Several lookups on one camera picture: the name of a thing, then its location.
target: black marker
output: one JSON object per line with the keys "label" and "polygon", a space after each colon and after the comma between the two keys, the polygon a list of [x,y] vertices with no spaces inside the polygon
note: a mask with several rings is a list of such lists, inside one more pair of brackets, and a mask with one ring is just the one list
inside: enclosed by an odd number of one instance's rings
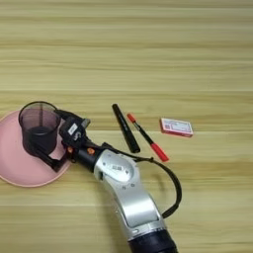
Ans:
{"label": "black marker", "polygon": [[115,112],[116,118],[121,126],[123,135],[125,137],[126,143],[129,147],[129,150],[132,153],[138,153],[140,151],[140,148],[138,146],[138,143],[136,141],[136,139],[134,138],[130,127],[128,126],[119,106],[117,104],[113,104],[113,110]]}

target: black cup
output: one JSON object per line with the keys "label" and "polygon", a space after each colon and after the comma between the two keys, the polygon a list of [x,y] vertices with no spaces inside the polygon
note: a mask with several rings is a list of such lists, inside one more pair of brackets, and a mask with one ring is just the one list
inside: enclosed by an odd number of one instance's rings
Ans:
{"label": "black cup", "polygon": [[34,156],[39,148],[45,154],[51,154],[57,145],[57,133],[60,116],[57,108],[44,101],[31,102],[19,113],[22,129],[23,147]]}

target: red and white box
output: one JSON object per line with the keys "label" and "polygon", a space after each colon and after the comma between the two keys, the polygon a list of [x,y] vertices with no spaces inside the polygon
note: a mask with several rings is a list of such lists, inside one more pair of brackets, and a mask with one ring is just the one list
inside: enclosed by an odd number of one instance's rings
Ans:
{"label": "red and white box", "polygon": [[161,130],[165,133],[192,137],[194,132],[191,123],[161,118]]}

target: wood grain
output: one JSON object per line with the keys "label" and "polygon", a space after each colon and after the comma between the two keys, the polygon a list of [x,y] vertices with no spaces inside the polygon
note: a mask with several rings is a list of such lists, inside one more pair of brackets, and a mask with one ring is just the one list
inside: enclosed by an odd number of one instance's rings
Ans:
{"label": "wood grain", "polygon": [[[252,252],[252,67],[251,0],[0,1],[0,116],[46,100],[90,118],[97,143],[127,151],[111,106],[134,113],[182,181],[166,221],[182,253]],[[161,117],[190,121],[194,137],[162,134]],[[140,172],[165,210],[173,185],[149,164]],[[0,245],[129,252],[109,196],[76,164],[42,188],[0,182]]]}

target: silver robot arm segment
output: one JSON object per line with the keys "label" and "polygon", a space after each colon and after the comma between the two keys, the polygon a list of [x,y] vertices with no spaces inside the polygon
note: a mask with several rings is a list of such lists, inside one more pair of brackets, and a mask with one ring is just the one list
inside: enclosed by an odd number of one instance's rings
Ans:
{"label": "silver robot arm segment", "polygon": [[106,149],[96,162],[94,175],[113,196],[128,241],[166,229],[155,202],[140,182],[138,167],[132,159]]}

